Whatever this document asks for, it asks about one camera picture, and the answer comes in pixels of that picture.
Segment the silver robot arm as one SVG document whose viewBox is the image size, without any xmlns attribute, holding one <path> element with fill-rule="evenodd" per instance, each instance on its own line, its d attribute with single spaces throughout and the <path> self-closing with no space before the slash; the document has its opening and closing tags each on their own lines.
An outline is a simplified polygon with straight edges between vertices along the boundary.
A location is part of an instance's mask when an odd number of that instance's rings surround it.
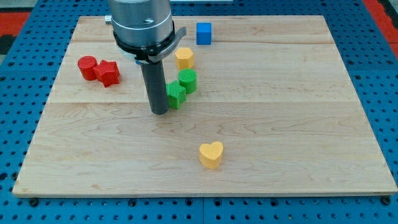
<svg viewBox="0 0 398 224">
<path fill-rule="evenodd" d="M 175 38 L 169 0 L 109 0 L 114 38 L 138 60 L 158 55 Z"/>
</svg>

